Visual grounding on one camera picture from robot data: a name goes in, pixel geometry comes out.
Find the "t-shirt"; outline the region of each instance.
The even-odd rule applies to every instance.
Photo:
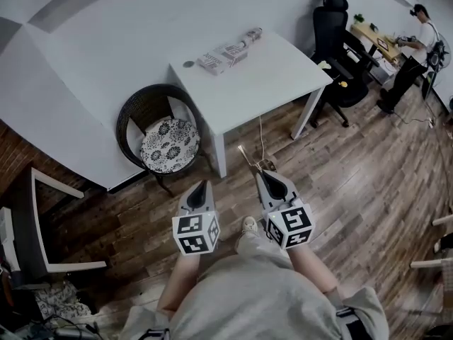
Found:
[[[412,58],[425,67],[427,54],[428,52],[431,52],[437,42],[437,34],[431,24],[431,21],[430,23],[422,24],[417,40],[422,43],[424,47],[422,49],[417,49],[412,53]]]
[[[389,328],[372,288],[343,304],[355,308],[373,339]],[[171,339],[341,339],[336,309],[301,274],[269,257],[218,261],[189,292],[169,325]]]

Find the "white cube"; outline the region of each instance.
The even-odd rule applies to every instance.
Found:
[[[314,228],[308,204],[267,214],[266,230],[282,249],[308,243]]]
[[[220,234],[218,217],[215,211],[173,217],[173,238],[183,255],[214,251]]]

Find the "chair headrest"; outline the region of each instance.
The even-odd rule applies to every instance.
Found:
[[[323,0],[326,8],[346,11],[349,8],[348,0]]]

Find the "beige pants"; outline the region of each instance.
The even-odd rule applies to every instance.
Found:
[[[236,244],[236,252],[243,257],[266,256],[281,266],[292,268],[286,251],[267,237],[262,237],[255,232],[244,232],[242,234]]]

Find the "tabletop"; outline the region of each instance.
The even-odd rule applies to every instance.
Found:
[[[379,49],[379,51],[382,53],[385,59],[389,60],[390,62],[392,62],[395,58],[397,58],[401,54],[401,51],[397,49],[394,45],[390,44],[389,41],[387,41],[383,35],[375,33],[370,28],[368,23],[352,24],[351,29],[365,36],[369,41],[371,41],[371,43],[376,45],[377,49]],[[377,42],[377,38],[380,38],[387,43],[387,45],[389,46],[388,52],[379,45],[379,43]]]
[[[174,60],[171,67],[215,135],[332,82],[304,53],[270,31],[249,47],[245,60],[218,76],[198,64],[183,66],[209,50]]]

